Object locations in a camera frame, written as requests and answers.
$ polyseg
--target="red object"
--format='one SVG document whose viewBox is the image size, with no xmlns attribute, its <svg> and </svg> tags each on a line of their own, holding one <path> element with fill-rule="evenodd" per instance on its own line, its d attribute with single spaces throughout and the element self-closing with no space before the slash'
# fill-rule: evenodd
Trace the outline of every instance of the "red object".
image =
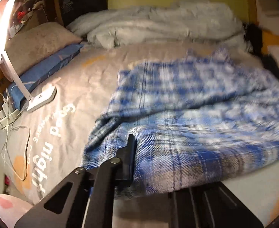
<svg viewBox="0 0 279 228">
<path fill-rule="evenodd" d="M 10 179 L 7 176 L 5 176 L 5 185 L 10 185 Z"/>
<path fill-rule="evenodd" d="M 19 20 L 19 22 L 21 22 L 21 19 L 26 15 L 26 12 L 18 12 L 17 14 L 17 19 Z"/>
</svg>

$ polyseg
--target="pillow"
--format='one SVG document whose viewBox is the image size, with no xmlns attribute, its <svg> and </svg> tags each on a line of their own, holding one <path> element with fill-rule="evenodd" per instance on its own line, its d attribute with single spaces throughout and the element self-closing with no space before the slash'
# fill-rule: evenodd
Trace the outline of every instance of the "pillow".
<svg viewBox="0 0 279 228">
<path fill-rule="evenodd" d="M 79 42 L 81 38 L 63 26 L 48 22 L 16 34 L 7 42 L 5 50 L 16 73 L 21 75 L 67 45 Z"/>
<path fill-rule="evenodd" d="M 21 81 L 25 84 L 25 87 L 30 93 L 33 92 L 40 83 L 64 66 L 68 65 L 68 63 L 79 53 L 81 47 L 82 45 L 72 44 L 59 50 L 23 73 L 20 76 Z M 22 92 L 14 82 L 9 86 L 8 91 L 14 100 L 16 109 L 20 110 L 21 102 L 25 99 Z"/>
</svg>

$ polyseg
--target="blue pillowcase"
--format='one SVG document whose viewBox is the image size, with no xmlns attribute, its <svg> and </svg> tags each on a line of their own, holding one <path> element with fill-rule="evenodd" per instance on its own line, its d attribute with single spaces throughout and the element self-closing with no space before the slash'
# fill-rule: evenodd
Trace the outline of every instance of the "blue pillowcase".
<svg viewBox="0 0 279 228">
<path fill-rule="evenodd" d="M 79 53 L 82 45 L 80 44 L 71 44 L 53 55 L 49 56 L 48 58 L 44 59 L 40 63 L 34 65 L 28 71 L 23 73 L 20 76 L 20 79 L 25 84 L 28 91 L 31 93 L 33 90 L 51 75 L 56 73 L 58 70 L 63 68 L 64 66 L 68 65 L 68 63 Z M 16 109 L 21 108 L 21 102 L 25 97 L 23 96 L 22 92 L 19 90 L 18 87 L 14 87 L 15 83 L 13 82 L 8 91 L 14 100 L 14 104 Z"/>
</svg>

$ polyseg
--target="beige pillow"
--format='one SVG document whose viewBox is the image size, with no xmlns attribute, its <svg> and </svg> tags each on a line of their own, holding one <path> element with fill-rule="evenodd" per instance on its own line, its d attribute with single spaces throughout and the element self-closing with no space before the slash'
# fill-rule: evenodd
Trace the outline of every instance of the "beige pillow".
<svg viewBox="0 0 279 228">
<path fill-rule="evenodd" d="M 81 38 L 56 22 L 41 24 L 29 31 L 17 33 L 5 46 L 18 75 L 35 64 Z"/>
</svg>

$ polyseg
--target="pink object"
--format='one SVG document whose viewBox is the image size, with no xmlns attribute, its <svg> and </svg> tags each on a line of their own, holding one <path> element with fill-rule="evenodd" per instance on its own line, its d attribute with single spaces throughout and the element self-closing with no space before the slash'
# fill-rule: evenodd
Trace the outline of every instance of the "pink object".
<svg viewBox="0 0 279 228">
<path fill-rule="evenodd" d="M 8 228 L 14 228 L 16 222 L 31 208 L 31 204 L 17 197 L 0 195 L 0 218 Z"/>
<path fill-rule="evenodd" d="M 7 176 L 5 176 L 5 185 L 10 185 L 10 179 Z"/>
</svg>

